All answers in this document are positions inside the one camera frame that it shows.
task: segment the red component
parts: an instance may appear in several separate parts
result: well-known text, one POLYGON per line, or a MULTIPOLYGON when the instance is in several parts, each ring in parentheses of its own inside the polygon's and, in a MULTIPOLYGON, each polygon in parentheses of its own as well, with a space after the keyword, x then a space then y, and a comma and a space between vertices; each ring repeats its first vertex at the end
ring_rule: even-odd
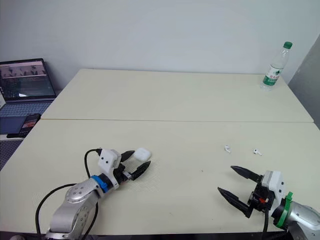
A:
POLYGON ((265 204, 266 200, 264 200, 263 198, 259 198, 260 203, 265 204))

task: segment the white earbud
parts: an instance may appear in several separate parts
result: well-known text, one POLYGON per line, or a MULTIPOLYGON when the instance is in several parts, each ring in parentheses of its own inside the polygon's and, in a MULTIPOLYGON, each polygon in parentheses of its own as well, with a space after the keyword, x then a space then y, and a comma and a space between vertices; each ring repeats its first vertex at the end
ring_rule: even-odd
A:
POLYGON ((224 145, 224 150, 228 153, 231 153, 231 149, 228 145, 224 145))
POLYGON ((255 148, 255 149, 253 150, 253 153, 262 156, 262 153, 259 152, 259 150, 258 150, 257 148, 255 148))

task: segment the blue ring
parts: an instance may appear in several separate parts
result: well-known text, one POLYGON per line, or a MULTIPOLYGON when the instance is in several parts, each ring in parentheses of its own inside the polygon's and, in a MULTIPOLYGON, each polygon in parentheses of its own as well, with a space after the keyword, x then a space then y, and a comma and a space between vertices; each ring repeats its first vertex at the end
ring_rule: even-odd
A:
POLYGON ((92 175, 91 178, 94 179, 99 184, 104 194, 108 192, 109 190, 108 185, 104 181, 102 181, 100 177, 98 177, 97 175, 92 175))

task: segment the green ring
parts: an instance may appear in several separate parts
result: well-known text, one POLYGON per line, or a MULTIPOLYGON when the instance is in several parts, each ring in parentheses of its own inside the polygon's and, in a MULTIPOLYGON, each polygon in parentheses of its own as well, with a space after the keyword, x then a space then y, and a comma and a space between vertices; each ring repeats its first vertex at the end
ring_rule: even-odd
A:
POLYGON ((283 225, 284 225, 284 222, 285 222, 286 217, 288 215, 288 211, 290 209, 290 203, 292 201, 292 195, 293 195, 293 193, 289 192, 288 195, 285 197, 284 210, 283 210, 283 212, 281 214, 281 217, 280 217, 278 223, 275 225, 278 228, 282 228, 283 225))

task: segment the green bottle cap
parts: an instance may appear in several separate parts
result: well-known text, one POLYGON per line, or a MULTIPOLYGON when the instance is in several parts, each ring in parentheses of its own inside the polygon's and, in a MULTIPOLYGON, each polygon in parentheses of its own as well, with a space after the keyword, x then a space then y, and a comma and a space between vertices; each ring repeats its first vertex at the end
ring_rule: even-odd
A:
POLYGON ((292 42, 286 41, 286 42, 284 43, 283 47, 286 48, 286 49, 290 49, 290 48, 292 47, 292 42))

